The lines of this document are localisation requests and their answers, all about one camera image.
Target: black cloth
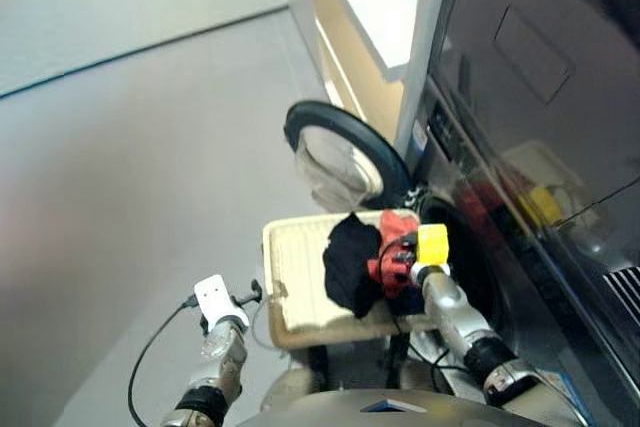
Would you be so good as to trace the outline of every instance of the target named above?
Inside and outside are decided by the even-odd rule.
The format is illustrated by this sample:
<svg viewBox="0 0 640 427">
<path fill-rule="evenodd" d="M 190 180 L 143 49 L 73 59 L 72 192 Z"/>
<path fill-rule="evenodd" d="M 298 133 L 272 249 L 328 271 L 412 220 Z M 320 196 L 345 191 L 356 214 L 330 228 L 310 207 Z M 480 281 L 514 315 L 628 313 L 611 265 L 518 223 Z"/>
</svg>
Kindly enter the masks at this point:
<svg viewBox="0 0 640 427">
<path fill-rule="evenodd" d="M 382 298 L 380 284 L 367 272 L 367 260 L 378 256 L 381 240 L 378 229 L 363 224 L 352 212 L 333 228 L 322 255 L 327 296 L 351 310 L 356 318 L 367 315 Z"/>
</svg>

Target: cable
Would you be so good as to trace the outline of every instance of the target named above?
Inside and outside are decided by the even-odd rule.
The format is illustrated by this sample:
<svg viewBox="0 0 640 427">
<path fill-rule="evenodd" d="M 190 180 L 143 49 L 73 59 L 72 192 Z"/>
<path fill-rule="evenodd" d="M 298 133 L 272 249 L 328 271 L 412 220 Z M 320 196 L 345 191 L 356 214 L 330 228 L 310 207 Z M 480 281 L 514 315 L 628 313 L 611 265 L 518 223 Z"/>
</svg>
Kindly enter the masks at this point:
<svg viewBox="0 0 640 427">
<path fill-rule="evenodd" d="M 589 425 L 589 422 L 587 421 L 587 419 L 585 419 L 584 415 L 582 415 L 582 412 L 580 412 L 580 409 L 576 406 L 576 404 L 573 403 L 573 400 L 565 395 L 565 393 L 558 389 L 555 385 L 549 382 L 549 380 L 547 380 L 540 372 L 538 372 L 538 370 L 534 369 L 534 371 L 537 379 L 542 382 L 543 385 L 551 389 L 557 396 L 559 396 L 567 405 L 567 407 L 569 407 L 573 415 L 576 416 L 578 422 L 580 422 L 583 427 L 587 427 Z"/>
<path fill-rule="evenodd" d="M 138 412 L 136 412 L 135 406 L 133 405 L 133 383 L 136 379 L 136 374 L 138 373 L 138 368 L 140 367 L 140 363 L 142 362 L 142 359 L 144 358 L 147 351 L 149 350 L 149 347 L 151 347 L 153 342 L 155 342 L 156 338 L 165 329 L 165 327 L 169 325 L 171 321 L 175 319 L 176 316 L 180 312 L 182 312 L 184 309 L 188 307 L 196 307 L 197 305 L 198 305 L 198 300 L 196 299 L 195 295 L 189 296 L 187 300 L 185 300 L 182 304 L 180 304 L 178 308 L 167 318 L 167 320 L 165 320 L 162 323 L 162 325 L 158 328 L 158 330 L 156 330 L 156 332 L 147 341 L 146 345 L 144 346 L 144 348 L 140 352 L 140 355 L 138 356 L 138 360 L 136 360 L 136 363 L 133 365 L 133 370 L 131 371 L 131 376 L 129 377 L 129 388 L 127 390 L 127 405 L 129 407 L 129 413 L 131 414 L 131 417 L 133 418 L 135 423 L 138 425 L 138 427 L 148 427 L 147 424 L 145 424 L 144 421 L 140 418 L 140 416 L 138 415 Z"/>
<path fill-rule="evenodd" d="M 402 237 L 393 239 L 391 242 L 385 245 L 384 249 L 382 249 L 382 252 L 380 252 L 380 255 L 378 256 L 378 265 L 376 270 L 378 271 L 378 279 L 380 279 L 380 284 L 382 285 L 383 289 L 384 289 L 384 282 L 382 281 L 382 259 L 384 258 L 384 256 L 386 255 L 386 253 L 389 251 L 391 247 L 398 244 L 402 244 Z"/>
<path fill-rule="evenodd" d="M 433 391 L 434 392 L 442 393 L 442 391 L 440 390 L 440 387 L 438 387 L 438 383 L 436 382 L 436 369 L 442 368 L 442 367 L 439 367 L 438 364 L 448 354 L 449 354 L 449 349 L 445 349 L 445 351 L 442 352 L 438 356 L 438 358 L 435 360 L 435 362 L 433 364 L 431 364 L 431 368 L 429 369 L 429 374 L 430 374 L 430 377 L 431 377 L 431 387 L 433 387 Z"/>
<path fill-rule="evenodd" d="M 391 320 L 393 321 L 393 325 L 396 326 L 396 329 L 398 330 L 398 334 L 402 334 L 402 329 L 400 329 L 400 324 L 398 324 L 398 319 L 395 316 L 391 316 Z M 461 367 L 459 365 L 438 365 L 437 363 L 440 362 L 440 360 L 442 360 L 441 358 L 438 358 L 435 362 L 431 362 L 430 360 L 428 360 L 424 355 L 422 355 L 420 353 L 420 351 L 411 343 L 411 341 L 409 341 L 409 348 L 413 351 L 414 354 L 416 354 L 416 356 L 418 356 L 418 358 L 424 362 L 425 364 L 427 364 L 429 366 L 430 369 L 437 369 L 437 370 L 457 370 L 458 372 L 463 372 L 465 374 L 470 374 L 469 369 L 466 369 L 465 367 Z M 449 350 L 447 349 L 445 351 L 444 356 L 446 356 L 446 354 L 449 353 Z M 435 382 L 434 379 L 434 373 L 435 370 L 432 370 L 432 374 L 431 374 L 431 380 L 432 383 Z"/>
<path fill-rule="evenodd" d="M 260 302 L 260 304 L 258 305 L 258 308 L 256 309 L 256 311 L 253 314 L 253 318 L 251 319 L 251 337 L 253 338 L 253 341 L 258 344 L 260 347 L 262 347 L 263 349 L 266 350 L 270 350 L 272 352 L 284 352 L 284 350 L 279 349 L 277 347 L 274 347 L 273 345 L 269 345 L 266 342 L 263 342 L 262 340 L 260 340 L 258 338 L 258 335 L 256 334 L 256 319 L 258 318 L 258 314 L 260 313 L 260 311 L 262 310 L 262 308 L 265 306 L 265 304 L 268 302 L 268 298 L 264 299 L 262 302 Z"/>
</svg>

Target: gray floor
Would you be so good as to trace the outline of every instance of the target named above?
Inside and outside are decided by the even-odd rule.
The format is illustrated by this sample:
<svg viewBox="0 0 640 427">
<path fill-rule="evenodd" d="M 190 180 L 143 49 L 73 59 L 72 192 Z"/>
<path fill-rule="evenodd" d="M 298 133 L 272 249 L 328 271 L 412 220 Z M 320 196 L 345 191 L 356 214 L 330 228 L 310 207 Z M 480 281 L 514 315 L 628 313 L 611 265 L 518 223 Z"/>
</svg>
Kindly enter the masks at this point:
<svg viewBox="0 0 640 427">
<path fill-rule="evenodd" d="M 263 225 L 318 212 L 282 124 L 293 102 L 324 95 L 284 12 L 0 102 L 4 425 L 52 425 L 74 392 L 56 426 L 133 425 L 126 384 L 150 333 L 213 273 L 246 292 L 262 278 Z M 136 401 L 150 425 L 200 343 L 192 311 L 149 352 Z M 247 345 L 226 425 L 257 412 L 289 364 Z"/>
</svg>

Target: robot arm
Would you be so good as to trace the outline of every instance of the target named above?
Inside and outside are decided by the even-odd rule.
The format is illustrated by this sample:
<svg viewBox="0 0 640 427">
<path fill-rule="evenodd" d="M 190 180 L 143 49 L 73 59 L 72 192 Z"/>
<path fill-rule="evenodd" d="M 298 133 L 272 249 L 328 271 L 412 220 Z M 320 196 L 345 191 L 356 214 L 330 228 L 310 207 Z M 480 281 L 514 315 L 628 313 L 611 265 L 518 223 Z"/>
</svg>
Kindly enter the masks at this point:
<svg viewBox="0 0 640 427">
<path fill-rule="evenodd" d="M 422 288 L 425 312 L 482 386 L 487 404 L 547 425 L 587 425 L 562 393 L 509 349 L 442 267 L 414 264 L 411 276 Z"/>
<path fill-rule="evenodd" d="M 262 298 L 257 283 L 252 287 L 254 294 L 238 301 L 229 296 L 220 275 L 196 284 L 205 329 L 202 363 L 163 427 L 222 426 L 229 407 L 242 391 L 240 371 L 247 358 L 243 334 L 249 319 L 239 305 Z"/>
</svg>

